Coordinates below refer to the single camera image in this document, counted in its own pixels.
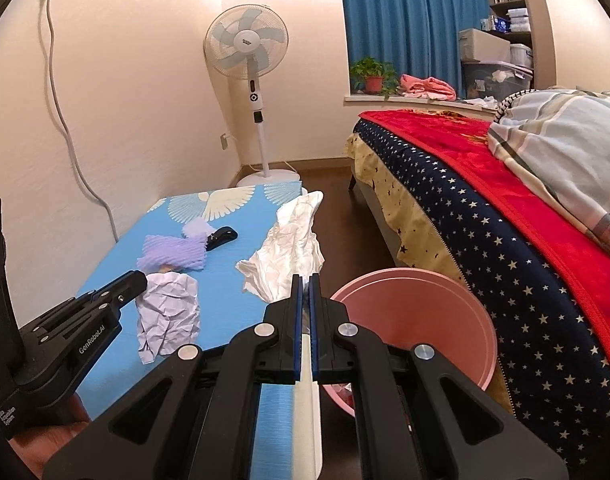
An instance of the electric fan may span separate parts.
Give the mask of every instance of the electric fan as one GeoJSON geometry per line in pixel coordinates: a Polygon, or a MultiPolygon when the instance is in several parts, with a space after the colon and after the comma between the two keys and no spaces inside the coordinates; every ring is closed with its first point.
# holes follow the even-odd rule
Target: electric fan
{"type": "Polygon", "coordinates": [[[260,5],[240,5],[227,9],[207,31],[204,49],[209,63],[227,77],[248,80],[262,171],[246,176],[238,186],[300,180],[294,171],[269,169],[258,83],[261,75],[271,72],[285,57],[288,41],[287,27],[280,16],[269,7],[260,5]]]}

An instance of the navy blue star-patterned fabric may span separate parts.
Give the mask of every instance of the navy blue star-patterned fabric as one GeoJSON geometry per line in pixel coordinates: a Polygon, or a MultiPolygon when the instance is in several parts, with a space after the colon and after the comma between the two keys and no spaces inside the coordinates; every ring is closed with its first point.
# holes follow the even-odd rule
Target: navy blue star-patterned fabric
{"type": "Polygon", "coordinates": [[[367,120],[354,132],[417,200],[491,316],[518,420],[582,465],[610,424],[610,363],[565,282],[439,158],[367,120]]]}

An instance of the metal screw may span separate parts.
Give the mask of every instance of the metal screw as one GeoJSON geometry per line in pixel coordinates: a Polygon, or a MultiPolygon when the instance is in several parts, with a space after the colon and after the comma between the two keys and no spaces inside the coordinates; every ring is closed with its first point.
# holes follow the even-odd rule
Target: metal screw
{"type": "Polygon", "coordinates": [[[414,348],[414,353],[416,354],[416,357],[423,361],[428,361],[436,355],[434,348],[429,345],[418,345],[414,348]]]}
{"type": "Polygon", "coordinates": [[[260,337],[268,337],[274,333],[274,326],[271,323],[261,323],[256,325],[254,333],[260,337]]]}
{"type": "Polygon", "coordinates": [[[358,327],[354,323],[343,323],[338,326],[338,333],[345,337],[352,337],[358,333],[358,327]]]}
{"type": "Polygon", "coordinates": [[[181,346],[178,349],[178,357],[183,361],[191,361],[198,355],[198,349],[194,345],[181,346]]]}

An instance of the blue curtain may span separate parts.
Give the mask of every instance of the blue curtain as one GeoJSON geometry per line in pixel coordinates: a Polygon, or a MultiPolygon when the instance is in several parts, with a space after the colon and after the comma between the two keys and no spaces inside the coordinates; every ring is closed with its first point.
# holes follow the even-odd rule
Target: blue curtain
{"type": "Polygon", "coordinates": [[[437,77],[464,95],[458,32],[481,28],[488,0],[343,0],[350,63],[371,56],[397,74],[437,77]]]}

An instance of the gray cable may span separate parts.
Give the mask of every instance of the gray cable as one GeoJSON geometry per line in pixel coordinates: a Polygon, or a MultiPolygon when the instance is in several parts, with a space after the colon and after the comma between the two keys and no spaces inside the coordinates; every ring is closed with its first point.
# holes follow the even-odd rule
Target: gray cable
{"type": "Polygon", "coordinates": [[[54,25],[51,22],[51,12],[50,12],[50,0],[47,0],[47,22],[50,25],[50,84],[51,84],[51,94],[54,97],[54,104],[56,105],[56,112],[58,113],[58,118],[60,119],[60,123],[63,126],[63,135],[67,142],[67,149],[69,150],[69,158],[71,163],[73,164],[80,181],[86,187],[88,192],[96,199],[96,201],[105,208],[107,211],[107,215],[109,216],[109,223],[112,226],[112,234],[114,235],[114,240],[118,242],[118,233],[116,231],[116,224],[114,223],[114,215],[112,214],[112,210],[105,200],[100,198],[96,192],[92,189],[91,186],[87,183],[82,170],[80,169],[80,165],[78,164],[78,158],[76,156],[76,150],[74,149],[74,141],[72,140],[71,133],[69,132],[69,128],[67,127],[67,123],[65,122],[65,118],[63,117],[63,113],[60,110],[60,104],[58,102],[58,97],[56,95],[56,84],[54,83],[54,25]]]}

